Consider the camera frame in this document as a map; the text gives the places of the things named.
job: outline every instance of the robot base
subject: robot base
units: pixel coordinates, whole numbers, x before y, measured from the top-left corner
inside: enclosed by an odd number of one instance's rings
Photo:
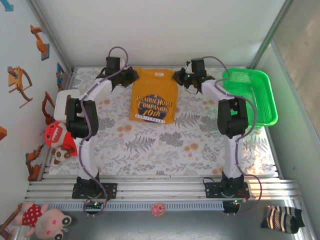
[[[108,196],[107,200],[115,199],[117,196],[117,184],[116,183],[101,183]],[[72,199],[104,199],[104,192],[100,186],[92,179],[82,179],[77,177],[76,184],[73,186]]]
[[[207,199],[248,199],[250,192],[243,175],[237,178],[228,178],[222,172],[221,182],[206,182],[205,193]]]
[[[206,182],[204,186],[207,199],[248,199],[250,197],[248,183],[246,182],[243,183],[242,189],[232,195],[225,195],[223,193],[221,182]]]

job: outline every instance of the pink stuffed animal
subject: pink stuffed animal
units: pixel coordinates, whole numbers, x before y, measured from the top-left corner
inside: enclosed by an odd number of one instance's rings
[[[155,217],[159,217],[166,212],[166,206],[163,203],[155,203],[151,207],[151,212]]]
[[[61,229],[71,223],[71,217],[64,215],[59,209],[48,210],[48,203],[42,207],[34,202],[26,202],[22,205],[23,214],[14,219],[16,226],[30,226],[30,230],[25,234],[30,237],[32,234],[39,239],[61,240],[64,236]]]

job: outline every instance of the white wall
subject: white wall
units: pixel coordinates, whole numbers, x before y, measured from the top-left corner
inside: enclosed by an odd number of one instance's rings
[[[105,65],[113,46],[136,66],[184,66],[206,55],[248,66],[284,0],[37,2],[74,66]]]
[[[278,122],[269,128],[285,179],[300,186],[315,234],[320,238],[320,141],[298,93],[270,46],[257,69],[268,74],[278,112]]]
[[[13,11],[5,12],[0,4],[0,126],[7,136],[0,141],[0,224],[17,208],[26,194],[28,170],[25,154],[32,152],[44,142],[45,117],[41,111],[45,91],[56,100],[58,88],[56,70],[59,59],[53,48],[50,58],[41,61],[36,38],[30,25],[38,27],[25,0],[10,0]],[[42,40],[48,43],[43,33]],[[19,109],[25,102],[17,90],[8,91],[7,67],[20,66],[30,76],[33,86],[25,90],[33,100]]]

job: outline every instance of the green basket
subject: green basket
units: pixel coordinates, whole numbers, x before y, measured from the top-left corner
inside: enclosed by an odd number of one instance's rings
[[[256,108],[256,127],[270,127],[277,123],[278,113],[270,80],[267,74],[259,70],[245,68],[229,68],[230,79],[223,82],[223,87],[229,93],[249,99]],[[224,71],[222,77],[226,79],[228,73]],[[254,121],[254,112],[246,103],[249,126]]]

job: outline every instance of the striped sock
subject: striped sock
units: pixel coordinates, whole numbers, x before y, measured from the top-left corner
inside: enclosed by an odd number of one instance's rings
[[[298,221],[299,228],[305,227],[304,221],[302,220],[302,210],[296,209],[290,206],[268,206],[271,209],[275,209],[279,212],[286,213],[292,217],[295,217]]]
[[[296,234],[299,230],[298,220],[295,217],[270,207],[266,207],[261,227],[279,230],[287,234]]]

